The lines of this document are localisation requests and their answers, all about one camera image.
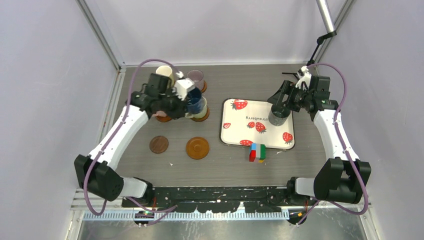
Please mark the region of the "light green mug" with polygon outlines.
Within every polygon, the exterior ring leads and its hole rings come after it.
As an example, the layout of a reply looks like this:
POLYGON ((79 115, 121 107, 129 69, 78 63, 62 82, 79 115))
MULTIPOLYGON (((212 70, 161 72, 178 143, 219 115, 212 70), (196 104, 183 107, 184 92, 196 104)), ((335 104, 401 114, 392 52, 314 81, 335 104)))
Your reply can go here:
POLYGON ((191 98, 186 106, 185 118, 201 119, 207 113, 207 100, 205 97, 191 98))

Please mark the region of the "dark green mug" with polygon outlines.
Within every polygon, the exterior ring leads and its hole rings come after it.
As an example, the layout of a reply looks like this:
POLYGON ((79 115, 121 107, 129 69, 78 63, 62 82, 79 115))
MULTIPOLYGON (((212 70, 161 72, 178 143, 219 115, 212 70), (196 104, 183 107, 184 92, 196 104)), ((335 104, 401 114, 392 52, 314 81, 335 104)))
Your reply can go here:
POLYGON ((276 104, 273 104, 268 114, 268 120, 274 126, 282 126, 290 114, 291 110, 285 106, 277 106, 276 104))

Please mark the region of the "cream mug yellow handle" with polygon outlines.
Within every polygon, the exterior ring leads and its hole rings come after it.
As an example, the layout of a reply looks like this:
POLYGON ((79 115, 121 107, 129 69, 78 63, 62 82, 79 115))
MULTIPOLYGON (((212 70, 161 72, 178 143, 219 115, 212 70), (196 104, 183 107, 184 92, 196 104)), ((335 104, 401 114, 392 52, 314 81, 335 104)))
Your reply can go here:
POLYGON ((155 73, 158 74, 158 75, 162 75, 162 76, 170 78, 170 82, 167 85, 168 88, 174 86, 174 84, 175 84, 174 72, 173 72, 173 69, 169 65, 159 66, 156 69, 155 73))

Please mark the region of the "cream tray with black rim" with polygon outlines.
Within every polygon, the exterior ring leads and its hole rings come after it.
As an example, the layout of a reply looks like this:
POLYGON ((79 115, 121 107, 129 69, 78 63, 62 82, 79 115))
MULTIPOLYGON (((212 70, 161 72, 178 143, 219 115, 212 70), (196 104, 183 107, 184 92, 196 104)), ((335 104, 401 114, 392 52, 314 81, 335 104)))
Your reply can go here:
POLYGON ((252 143, 263 144, 268 149, 290 150, 295 146, 293 115, 282 125, 271 124, 271 103, 260 100, 228 98, 222 103, 222 143, 249 147, 252 143))

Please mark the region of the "dark blue mug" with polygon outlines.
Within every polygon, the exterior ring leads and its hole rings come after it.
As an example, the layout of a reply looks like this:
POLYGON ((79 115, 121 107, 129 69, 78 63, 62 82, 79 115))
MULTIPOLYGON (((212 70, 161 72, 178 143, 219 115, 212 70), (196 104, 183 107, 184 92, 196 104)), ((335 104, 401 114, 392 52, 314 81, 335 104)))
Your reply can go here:
POLYGON ((187 94, 187 112, 195 115, 199 114, 204 108, 204 100, 200 89, 195 87, 187 94))

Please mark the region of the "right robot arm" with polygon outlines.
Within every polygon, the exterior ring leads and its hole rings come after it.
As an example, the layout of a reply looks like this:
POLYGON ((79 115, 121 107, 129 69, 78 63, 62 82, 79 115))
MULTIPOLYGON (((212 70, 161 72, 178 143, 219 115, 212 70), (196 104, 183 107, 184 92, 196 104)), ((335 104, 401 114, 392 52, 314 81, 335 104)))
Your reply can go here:
POLYGON ((324 146, 326 162, 314 178, 292 177, 287 182, 285 198, 299 205, 306 196, 321 201, 357 204, 363 197, 372 168, 361 161, 349 146, 343 129, 340 105, 330 99, 330 78, 313 75, 309 82, 284 80, 268 98, 271 104, 269 121, 281 122, 290 113, 304 109, 318 129, 324 146))

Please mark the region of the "multicolour toy brick block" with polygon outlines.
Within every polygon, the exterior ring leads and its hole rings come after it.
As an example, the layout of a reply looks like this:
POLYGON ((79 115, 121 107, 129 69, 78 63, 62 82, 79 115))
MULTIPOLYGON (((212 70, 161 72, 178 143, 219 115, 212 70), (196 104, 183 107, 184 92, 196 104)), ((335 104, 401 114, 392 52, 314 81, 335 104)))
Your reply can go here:
POLYGON ((266 159, 266 146, 264 144, 252 143, 249 148, 249 162, 263 163, 266 159))

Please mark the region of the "dark brown wooden coaster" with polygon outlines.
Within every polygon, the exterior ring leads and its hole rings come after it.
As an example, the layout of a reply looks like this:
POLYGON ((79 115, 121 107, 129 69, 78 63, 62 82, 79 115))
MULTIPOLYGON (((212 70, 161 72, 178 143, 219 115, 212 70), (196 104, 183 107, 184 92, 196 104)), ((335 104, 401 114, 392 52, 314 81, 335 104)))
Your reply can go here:
POLYGON ((155 154, 164 153, 169 147, 169 140, 162 135, 155 136, 149 143, 149 149, 155 154))

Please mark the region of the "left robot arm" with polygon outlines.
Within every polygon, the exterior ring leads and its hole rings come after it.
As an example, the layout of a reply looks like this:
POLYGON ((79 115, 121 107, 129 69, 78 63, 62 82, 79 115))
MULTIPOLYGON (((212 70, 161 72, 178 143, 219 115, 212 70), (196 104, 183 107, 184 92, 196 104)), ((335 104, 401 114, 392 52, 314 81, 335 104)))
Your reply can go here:
POLYGON ((103 140, 88 155, 76 157, 75 172, 86 197, 92 193, 110 202, 118 197, 133 197, 141 207, 153 202, 147 181, 122 177, 116 169, 135 134, 154 114, 164 112, 172 119, 186 115, 188 95, 195 84, 183 76, 170 86, 168 76, 152 73, 141 90, 128 95, 119 118, 103 140))

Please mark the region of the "lilac mug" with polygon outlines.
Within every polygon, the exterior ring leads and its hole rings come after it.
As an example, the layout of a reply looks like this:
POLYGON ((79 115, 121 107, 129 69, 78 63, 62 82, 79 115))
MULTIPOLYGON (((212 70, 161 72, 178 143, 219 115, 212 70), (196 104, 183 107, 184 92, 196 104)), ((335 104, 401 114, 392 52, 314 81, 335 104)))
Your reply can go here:
POLYGON ((204 73, 200 70, 194 69, 187 73, 187 77, 191 79, 194 82, 195 87, 201 91, 204 86, 203 82, 205 81, 204 73))

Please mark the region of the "pink mug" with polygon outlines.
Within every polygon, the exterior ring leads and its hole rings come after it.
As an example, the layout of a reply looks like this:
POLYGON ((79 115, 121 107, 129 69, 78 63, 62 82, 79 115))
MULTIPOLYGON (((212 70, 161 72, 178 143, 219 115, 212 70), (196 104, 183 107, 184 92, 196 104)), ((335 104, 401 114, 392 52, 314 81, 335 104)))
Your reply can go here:
POLYGON ((168 115, 164 111, 157 111, 156 113, 152 114, 153 117, 156 118, 167 118, 168 115))

